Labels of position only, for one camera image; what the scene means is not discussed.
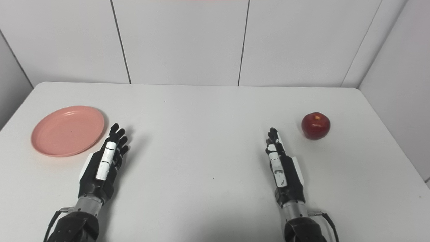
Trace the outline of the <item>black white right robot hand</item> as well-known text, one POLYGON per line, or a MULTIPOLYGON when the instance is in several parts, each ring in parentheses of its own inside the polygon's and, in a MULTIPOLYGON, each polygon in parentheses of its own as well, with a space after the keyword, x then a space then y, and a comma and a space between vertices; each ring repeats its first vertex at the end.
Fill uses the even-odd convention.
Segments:
POLYGON ((270 128, 266 153, 276 184, 275 198, 283 208, 287 203, 305 203, 304 178, 296 157, 287 155, 278 130, 270 128))

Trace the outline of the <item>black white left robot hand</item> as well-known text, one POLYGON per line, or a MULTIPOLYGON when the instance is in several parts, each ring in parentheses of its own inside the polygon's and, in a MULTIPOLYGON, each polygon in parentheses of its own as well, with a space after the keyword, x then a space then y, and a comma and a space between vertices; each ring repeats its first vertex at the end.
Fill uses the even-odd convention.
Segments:
POLYGON ((114 193, 114 181, 129 151, 125 130, 115 123, 100 150, 89 153, 80 173, 78 197, 94 196, 104 205, 114 193))

